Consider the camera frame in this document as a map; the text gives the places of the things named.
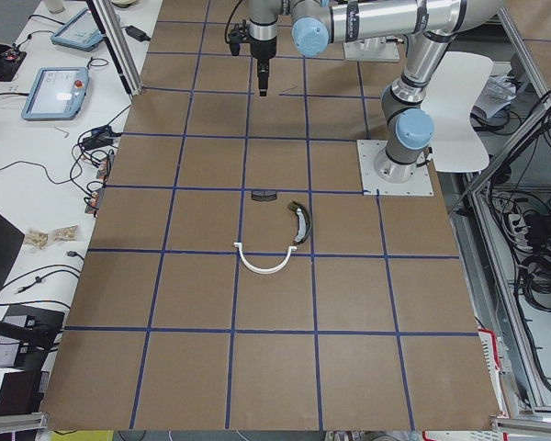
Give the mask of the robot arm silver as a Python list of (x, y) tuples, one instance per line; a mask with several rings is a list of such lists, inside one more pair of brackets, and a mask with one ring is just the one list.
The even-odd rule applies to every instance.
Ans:
[(377, 174), (392, 183), (410, 179), (418, 157), (433, 137), (433, 119), (421, 109), (426, 88), (444, 54), (462, 31), (476, 28), (502, 7), (486, 0), (286, 1), (298, 51), (313, 57), (333, 42), (386, 36), (412, 36), (402, 74), (385, 90), (382, 110), (388, 141), (375, 159)]
[(256, 60), (259, 96), (267, 96), (270, 61), (276, 56), (277, 21), (290, 14), (286, 0), (251, 0), (249, 2), (248, 41)]

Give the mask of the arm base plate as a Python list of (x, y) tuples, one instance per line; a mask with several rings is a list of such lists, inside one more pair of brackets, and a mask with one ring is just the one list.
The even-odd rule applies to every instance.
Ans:
[(398, 62), (399, 42), (400, 39), (394, 36), (345, 42), (344, 59), (357, 62)]
[(432, 197), (433, 185), (423, 154), (413, 164), (395, 164), (387, 157), (386, 141), (358, 140), (363, 193), (367, 196)]

